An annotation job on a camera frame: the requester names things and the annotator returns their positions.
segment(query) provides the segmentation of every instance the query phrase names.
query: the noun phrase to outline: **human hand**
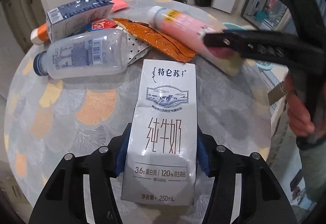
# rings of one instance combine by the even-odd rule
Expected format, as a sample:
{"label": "human hand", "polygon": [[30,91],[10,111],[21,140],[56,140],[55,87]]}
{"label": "human hand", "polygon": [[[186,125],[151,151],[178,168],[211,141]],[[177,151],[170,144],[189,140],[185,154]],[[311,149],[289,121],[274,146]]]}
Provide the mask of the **human hand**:
{"label": "human hand", "polygon": [[[320,139],[323,137],[326,134],[326,114],[324,114],[324,122],[320,127],[315,127],[307,108],[294,91],[293,80],[290,74],[285,78],[285,89],[288,91],[286,100],[290,107],[287,110],[287,115],[290,122],[289,126],[293,133],[298,137],[307,137],[317,131],[317,138]],[[323,95],[324,101],[326,101],[326,83],[323,86]]]}

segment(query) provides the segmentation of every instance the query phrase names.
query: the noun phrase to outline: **patterned tablecloth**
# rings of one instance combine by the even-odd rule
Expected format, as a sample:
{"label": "patterned tablecloth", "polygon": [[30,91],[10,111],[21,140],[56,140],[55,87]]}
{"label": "patterned tablecloth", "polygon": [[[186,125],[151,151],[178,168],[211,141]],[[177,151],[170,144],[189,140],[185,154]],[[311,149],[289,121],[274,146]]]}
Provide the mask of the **patterned tablecloth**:
{"label": "patterned tablecloth", "polygon": [[[143,21],[154,6],[176,9],[205,23],[219,22],[203,10],[170,0],[125,0],[130,8],[116,17]],[[87,155],[132,121],[137,102],[142,59],[114,76],[53,80],[33,71],[33,59],[43,46],[33,46],[12,80],[6,107],[4,141],[13,174],[28,201],[34,205],[43,186],[67,152]],[[151,50],[146,58],[169,59]],[[258,151],[265,158],[270,147],[270,112],[266,88],[256,64],[246,61],[239,75],[229,77],[200,56],[192,63],[197,71],[198,124],[233,152]],[[147,206],[122,201],[121,174],[112,179],[118,209],[124,223],[201,223],[214,179],[198,167],[194,205]],[[234,216],[239,210],[237,178]],[[90,196],[89,187],[85,195]],[[91,209],[86,204],[90,223]]]}

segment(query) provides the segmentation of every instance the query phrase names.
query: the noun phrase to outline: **metal screw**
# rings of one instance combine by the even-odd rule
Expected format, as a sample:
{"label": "metal screw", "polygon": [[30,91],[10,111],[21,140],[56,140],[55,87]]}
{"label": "metal screw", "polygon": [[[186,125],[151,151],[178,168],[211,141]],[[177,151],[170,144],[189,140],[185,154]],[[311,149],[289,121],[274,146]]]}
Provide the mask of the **metal screw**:
{"label": "metal screw", "polygon": [[218,152],[225,152],[226,148],[223,145],[219,145],[219,146],[216,147],[216,150]]}
{"label": "metal screw", "polygon": [[68,153],[65,155],[65,160],[71,160],[72,158],[72,154],[71,153]]}
{"label": "metal screw", "polygon": [[254,159],[256,159],[256,160],[259,160],[259,159],[260,159],[260,154],[259,154],[258,152],[254,152],[254,153],[252,154],[252,157],[253,157]]}
{"label": "metal screw", "polygon": [[284,94],[287,94],[287,90],[285,89],[285,82],[282,81],[280,82],[280,88]]}
{"label": "metal screw", "polygon": [[231,44],[229,40],[227,40],[226,38],[223,39],[223,43],[227,44],[228,46]]}
{"label": "metal screw", "polygon": [[103,146],[103,147],[100,147],[99,152],[100,153],[106,153],[108,150],[109,150],[108,147]]}

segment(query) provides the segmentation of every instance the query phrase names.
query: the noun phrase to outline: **barcode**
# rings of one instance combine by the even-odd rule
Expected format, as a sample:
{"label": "barcode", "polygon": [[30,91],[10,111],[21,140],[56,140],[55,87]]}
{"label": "barcode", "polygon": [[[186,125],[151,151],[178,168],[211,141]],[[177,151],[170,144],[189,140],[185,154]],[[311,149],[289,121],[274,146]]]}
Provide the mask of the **barcode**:
{"label": "barcode", "polygon": [[93,65],[102,64],[102,38],[93,40]]}
{"label": "barcode", "polygon": [[54,9],[48,11],[48,16],[49,16],[52,24],[63,20],[63,17],[58,8],[54,8]]}

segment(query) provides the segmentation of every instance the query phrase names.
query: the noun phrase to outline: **white paper with dots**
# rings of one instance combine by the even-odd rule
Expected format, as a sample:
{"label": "white paper with dots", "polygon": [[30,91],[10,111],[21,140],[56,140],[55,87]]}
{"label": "white paper with dots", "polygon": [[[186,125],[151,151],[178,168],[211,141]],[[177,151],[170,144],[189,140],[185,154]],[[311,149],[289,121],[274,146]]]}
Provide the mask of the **white paper with dots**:
{"label": "white paper with dots", "polygon": [[128,52],[125,57],[123,57],[123,59],[127,61],[128,65],[144,57],[149,51],[149,49],[152,47],[150,44],[142,41],[141,39],[136,38],[122,27],[118,26],[116,27],[116,29],[124,31],[128,37]]}

